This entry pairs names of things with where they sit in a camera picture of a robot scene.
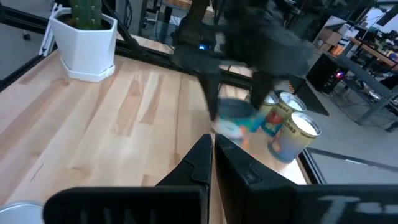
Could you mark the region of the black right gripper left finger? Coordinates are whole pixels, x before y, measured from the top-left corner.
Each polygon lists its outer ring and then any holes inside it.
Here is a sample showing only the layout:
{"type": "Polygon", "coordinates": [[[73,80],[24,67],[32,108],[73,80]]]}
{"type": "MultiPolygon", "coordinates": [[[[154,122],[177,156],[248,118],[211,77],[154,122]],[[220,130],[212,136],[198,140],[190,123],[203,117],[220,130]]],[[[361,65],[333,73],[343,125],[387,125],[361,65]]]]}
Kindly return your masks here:
{"type": "Polygon", "coordinates": [[[154,187],[74,187],[51,196],[45,224],[208,224],[213,142],[204,134],[154,187]]]}

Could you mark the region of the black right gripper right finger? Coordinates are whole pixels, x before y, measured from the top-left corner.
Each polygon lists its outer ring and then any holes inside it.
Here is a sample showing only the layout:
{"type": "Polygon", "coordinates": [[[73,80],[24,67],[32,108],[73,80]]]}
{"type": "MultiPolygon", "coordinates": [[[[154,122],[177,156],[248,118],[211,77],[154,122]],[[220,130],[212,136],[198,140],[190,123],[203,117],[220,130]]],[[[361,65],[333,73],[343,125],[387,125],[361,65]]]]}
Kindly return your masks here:
{"type": "Polygon", "coordinates": [[[398,185],[297,185],[220,134],[215,153],[228,224],[398,224],[398,185]]]}

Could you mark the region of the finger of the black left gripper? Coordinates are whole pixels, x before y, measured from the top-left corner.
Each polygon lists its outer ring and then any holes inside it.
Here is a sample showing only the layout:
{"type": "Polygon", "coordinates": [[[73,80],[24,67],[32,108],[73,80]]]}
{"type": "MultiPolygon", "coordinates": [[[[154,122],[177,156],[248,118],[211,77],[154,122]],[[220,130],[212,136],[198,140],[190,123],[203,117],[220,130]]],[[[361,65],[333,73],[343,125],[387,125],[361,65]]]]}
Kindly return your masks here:
{"type": "Polygon", "coordinates": [[[218,87],[221,80],[221,74],[207,74],[199,77],[198,80],[205,96],[210,119],[211,121],[214,121],[218,113],[218,87]]]}
{"type": "Polygon", "coordinates": [[[258,71],[252,74],[252,86],[250,91],[250,103],[258,110],[264,102],[264,98],[274,89],[274,76],[258,71]]]}

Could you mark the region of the teal cherries can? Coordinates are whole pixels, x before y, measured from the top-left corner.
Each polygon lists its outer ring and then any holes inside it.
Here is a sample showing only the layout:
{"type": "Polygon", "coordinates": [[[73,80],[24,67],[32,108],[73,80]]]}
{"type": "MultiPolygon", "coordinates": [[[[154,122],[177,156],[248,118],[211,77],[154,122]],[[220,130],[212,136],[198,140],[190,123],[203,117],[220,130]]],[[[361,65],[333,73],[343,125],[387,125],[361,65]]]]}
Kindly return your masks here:
{"type": "Polygon", "coordinates": [[[263,118],[265,118],[270,110],[279,102],[277,95],[272,91],[270,92],[262,102],[259,112],[263,118]]]}

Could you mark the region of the short mandarin oranges can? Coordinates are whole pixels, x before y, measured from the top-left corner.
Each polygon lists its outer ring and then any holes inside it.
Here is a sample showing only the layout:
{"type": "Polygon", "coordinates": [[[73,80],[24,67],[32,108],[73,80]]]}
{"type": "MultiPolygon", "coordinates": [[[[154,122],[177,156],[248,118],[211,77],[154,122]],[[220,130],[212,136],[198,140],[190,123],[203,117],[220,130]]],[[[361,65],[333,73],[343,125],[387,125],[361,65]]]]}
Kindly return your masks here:
{"type": "Polygon", "coordinates": [[[250,102],[238,98],[220,98],[218,116],[212,124],[216,134],[222,134],[242,147],[254,124],[256,110],[250,102]]]}

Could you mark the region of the green mangoes can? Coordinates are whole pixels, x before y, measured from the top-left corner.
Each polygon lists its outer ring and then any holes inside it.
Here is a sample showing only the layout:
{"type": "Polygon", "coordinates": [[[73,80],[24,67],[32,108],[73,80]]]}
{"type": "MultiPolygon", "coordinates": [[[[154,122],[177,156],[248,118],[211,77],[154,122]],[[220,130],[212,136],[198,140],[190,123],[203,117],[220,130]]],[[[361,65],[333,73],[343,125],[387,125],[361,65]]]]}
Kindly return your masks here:
{"type": "Polygon", "coordinates": [[[44,224],[43,205],[35,201],[19,201],[0,207],[0,224],[44,224]]]}

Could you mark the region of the black computer tower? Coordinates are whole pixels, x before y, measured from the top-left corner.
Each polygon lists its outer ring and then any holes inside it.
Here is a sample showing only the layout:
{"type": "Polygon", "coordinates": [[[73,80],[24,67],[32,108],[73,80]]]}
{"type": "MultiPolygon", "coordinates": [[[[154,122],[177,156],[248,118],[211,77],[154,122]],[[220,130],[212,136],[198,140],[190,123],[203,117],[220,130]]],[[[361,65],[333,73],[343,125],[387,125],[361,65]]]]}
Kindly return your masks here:
{"type": "Polygon", "coordinates": [[[321,54],[308,72],[306,79],[316,91],[330,94],[348,73],[348,68],[329,54],[321,54]]]}

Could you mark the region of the black hazard-striped floor mat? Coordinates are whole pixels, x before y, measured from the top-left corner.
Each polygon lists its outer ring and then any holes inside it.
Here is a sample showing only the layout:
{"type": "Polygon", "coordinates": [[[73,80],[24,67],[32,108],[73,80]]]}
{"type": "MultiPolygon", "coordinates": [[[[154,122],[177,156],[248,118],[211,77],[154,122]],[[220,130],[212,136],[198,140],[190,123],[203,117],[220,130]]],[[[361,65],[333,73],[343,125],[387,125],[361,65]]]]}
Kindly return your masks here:
{"type": "Polygon", "coordinates": [[[289,77],[288,82],[289,91],[298,96],[305,103],[309,111],[325,116],[330,115],[305,79],[292,76],[289,77]]]}

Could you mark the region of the cardboard box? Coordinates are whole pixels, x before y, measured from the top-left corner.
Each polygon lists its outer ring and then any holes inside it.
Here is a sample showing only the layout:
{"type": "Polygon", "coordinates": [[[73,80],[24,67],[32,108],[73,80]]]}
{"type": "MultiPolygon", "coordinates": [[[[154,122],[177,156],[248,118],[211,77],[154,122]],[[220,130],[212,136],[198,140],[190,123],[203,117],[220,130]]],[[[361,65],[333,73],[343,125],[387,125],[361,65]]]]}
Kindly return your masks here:
{"type": "Polygon", "coordinates": [[[315,39],[315,47],[323,52],[327,52],[331,48],[336,47],[341,39],[342,35],[340,33],[323,28],[315,39]]]}

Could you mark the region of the grey metal desk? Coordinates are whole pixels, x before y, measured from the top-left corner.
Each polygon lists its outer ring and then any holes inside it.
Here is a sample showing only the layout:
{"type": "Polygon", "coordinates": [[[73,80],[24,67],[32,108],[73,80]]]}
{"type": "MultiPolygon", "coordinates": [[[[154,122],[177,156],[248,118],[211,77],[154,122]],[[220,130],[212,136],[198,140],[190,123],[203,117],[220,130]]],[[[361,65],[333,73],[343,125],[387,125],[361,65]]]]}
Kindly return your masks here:
{"type": "Polygon", "coordinates": [[[365,112],[362,116],[360,116],[355,122],[359,125],[362,125],[367,119],[369,119],[373,115],[378,116],[386,116],[386,118],[392,118],[393,121],[398,121],[398,118],[393,118],[391,115],[384,114],[381,112],[382,108],[387,104],[393,102],[395,97],[398,97],[398,85],[396,85],[393,89],[388,89],[382,83],[377,81],[374,77],[372,77],[364,68],[360,67],[357,63],[354,63],[351,59],[349,59],[346,54],[348,54],[354,45],[357,45],[359,48],[363,48],[367,50],[370,54],[373,55],[372,61],[366,66],[368,68],[370,64],[375,62],[376,58],[386,59],[387,64],[394,68],[397,64],[390,60],[387,56],[370,48],[368,45],[364,44],[361,40],[355,37],[349,37],[349,44],[345,47],[344,51],[337,56],[337,61],[342,63],[345,67],[351,71],[355,77],[368,86],[370,86],[376,93],[381,96],[381,99],[376,102],[376,104],[365,112]]]}

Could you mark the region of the wooden workbench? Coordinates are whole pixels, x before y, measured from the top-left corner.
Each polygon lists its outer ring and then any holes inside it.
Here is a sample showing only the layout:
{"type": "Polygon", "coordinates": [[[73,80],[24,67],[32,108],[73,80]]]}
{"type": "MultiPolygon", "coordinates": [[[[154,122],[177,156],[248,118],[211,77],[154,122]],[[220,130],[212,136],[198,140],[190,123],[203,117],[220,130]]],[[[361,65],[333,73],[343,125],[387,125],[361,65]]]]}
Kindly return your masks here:
{"type": "MultiPolygon", "coordinates": [[[[192,0],[164,0],[164,2],[182,9],[189,9],[192,4],[192,0]]],[[[214,14],[212,1],[209,1],[206,13],[214,14]]]]}

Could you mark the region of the white plant pot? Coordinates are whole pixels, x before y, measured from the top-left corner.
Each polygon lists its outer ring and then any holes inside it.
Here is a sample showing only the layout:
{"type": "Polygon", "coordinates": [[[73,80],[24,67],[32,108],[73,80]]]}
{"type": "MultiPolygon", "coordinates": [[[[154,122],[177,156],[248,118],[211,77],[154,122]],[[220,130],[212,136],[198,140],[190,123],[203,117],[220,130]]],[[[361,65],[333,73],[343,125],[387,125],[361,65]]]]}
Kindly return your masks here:
{"type": "Polygon", "coordinates": [[[86,82],[100,82],[115,71],[116,19],[102,15],[110,25],[106,30],[80,30],[61,21],[71,9],[61,7],[52,13],[49,23],[54,34],[60,59],[70,78],[86,82]]]}

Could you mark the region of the green cactus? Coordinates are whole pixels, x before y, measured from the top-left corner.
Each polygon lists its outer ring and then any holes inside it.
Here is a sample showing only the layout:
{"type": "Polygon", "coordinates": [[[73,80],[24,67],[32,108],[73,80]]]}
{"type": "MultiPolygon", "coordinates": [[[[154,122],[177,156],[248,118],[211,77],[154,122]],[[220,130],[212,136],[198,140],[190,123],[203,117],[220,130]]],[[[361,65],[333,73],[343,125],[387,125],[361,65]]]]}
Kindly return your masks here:
{"type": "Polygon", "coordinates": [[[69,0],[72,25],[80,30],[102,28],[102,0],[69,0]]]}

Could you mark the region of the black aluminium table frame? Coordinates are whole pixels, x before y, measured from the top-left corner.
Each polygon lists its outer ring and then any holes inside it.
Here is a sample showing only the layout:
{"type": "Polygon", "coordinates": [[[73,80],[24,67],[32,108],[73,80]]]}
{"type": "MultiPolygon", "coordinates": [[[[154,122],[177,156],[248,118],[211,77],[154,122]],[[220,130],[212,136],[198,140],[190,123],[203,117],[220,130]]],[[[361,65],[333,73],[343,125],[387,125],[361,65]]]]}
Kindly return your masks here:
{"type": "MultiPolygon", "coordinates": [[[[2,24],[20,28],[22,30],[35,32],[38,34],[44,34],[48,22],[48,19],[28,14],[26,12],[18,11],[17,9],[13,9],[10,7],[6,7],[0,2],[0,23],[2,24]]],[[[132,47],[131,41],[131,37],[129,37],[127,41],[118,40],[116,42],[115,53],[123,57],[150,63],[178,72],[187,73],[189,75],[193,75],[199,78],[204,77],[204,75],[202,75],[201,73],[180,68],[172,63],[170,61],[170,54],[140,45],[138,45],[137,47],[132,47]]],[[[220,73],[221,83],[223,84],[235,86],[245,90],[249,90],[251,88],[252,78],[250,77],[227,70],[222,70],[220,73]]]]}

